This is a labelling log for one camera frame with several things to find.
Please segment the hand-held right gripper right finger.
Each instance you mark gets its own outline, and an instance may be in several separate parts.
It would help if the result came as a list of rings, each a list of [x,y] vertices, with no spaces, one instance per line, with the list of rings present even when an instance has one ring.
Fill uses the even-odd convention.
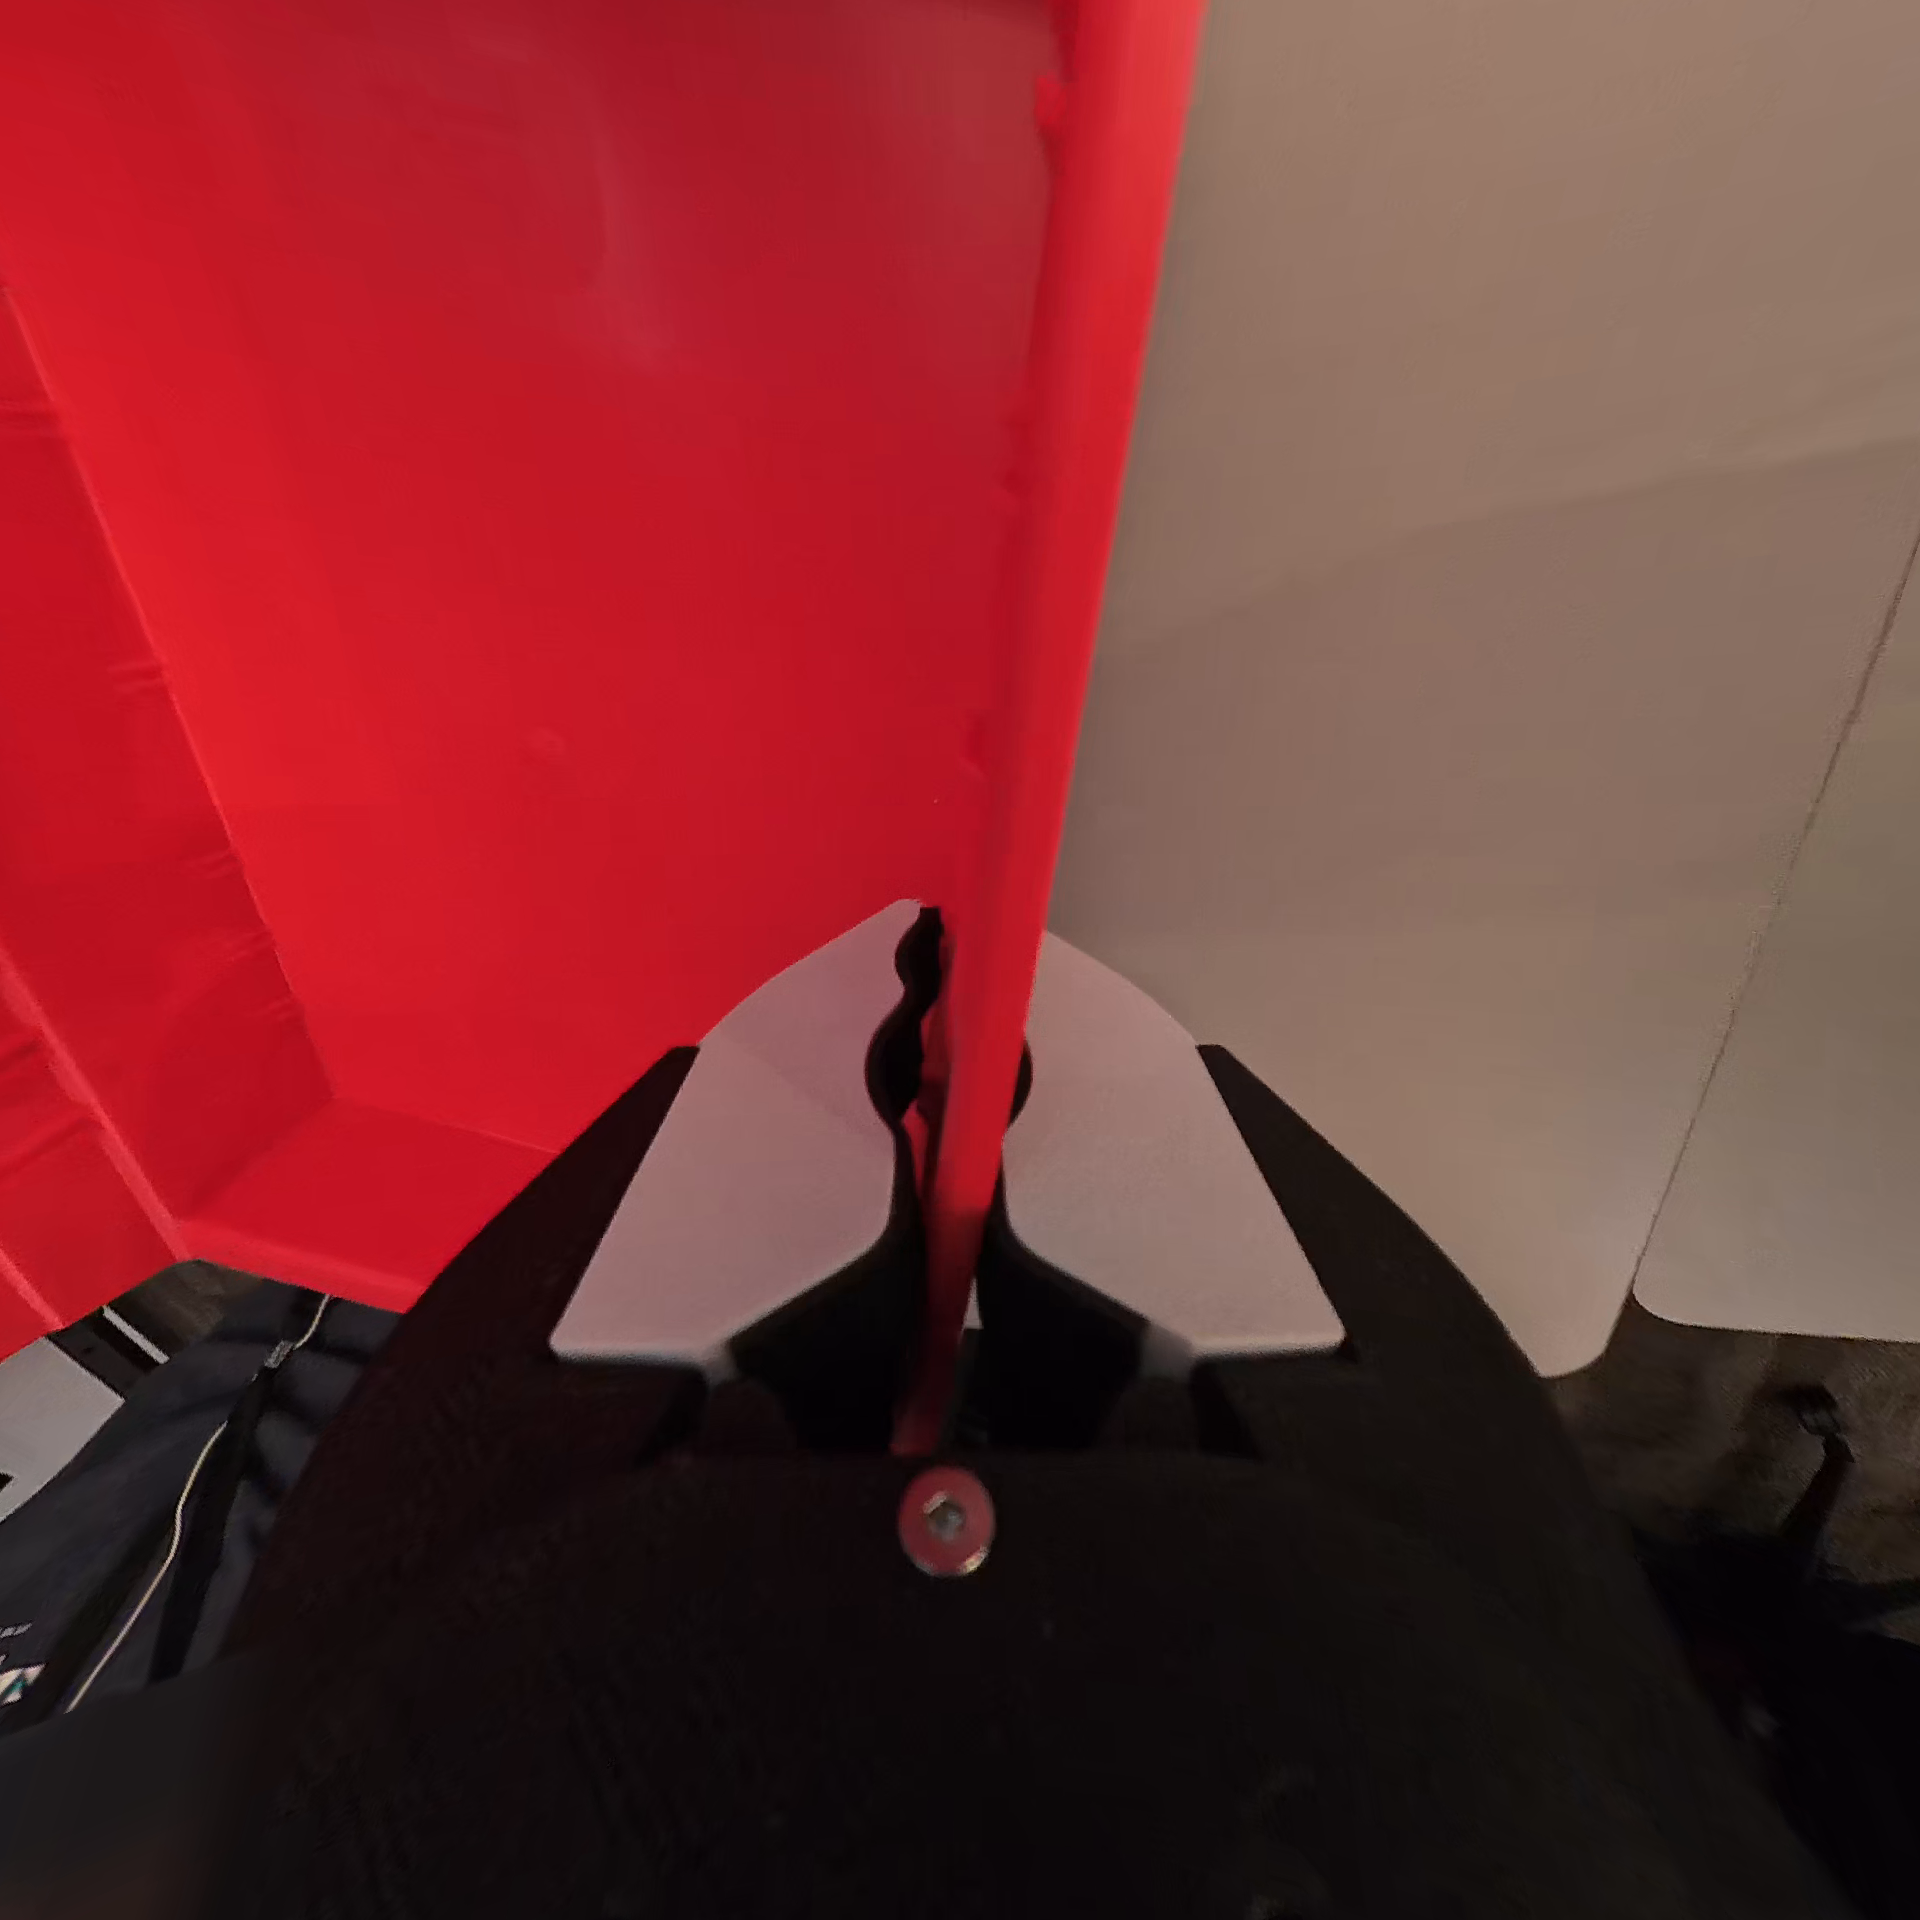
[[[1194,1036],[1046,932],[996,1208],[980,1349],[1039,1365],[1330,1354],[1342,1321]]]

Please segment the red plastic bin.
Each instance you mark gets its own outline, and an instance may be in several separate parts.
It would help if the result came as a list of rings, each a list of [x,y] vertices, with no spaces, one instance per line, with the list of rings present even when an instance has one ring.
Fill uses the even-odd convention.
[[[1204,4],[4,4],[4,1356],[898,901],[986,1213]]]

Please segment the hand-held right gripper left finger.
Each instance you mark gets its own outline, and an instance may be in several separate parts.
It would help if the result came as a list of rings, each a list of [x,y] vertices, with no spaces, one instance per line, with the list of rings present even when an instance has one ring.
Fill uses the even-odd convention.
[[[563,1311],[567,1363],[733,1370],[738,1337],[844,1276],[918,1200],[916,1125],[893,1110],[887,1022],[923,905],[901,899],[733,1006]]]

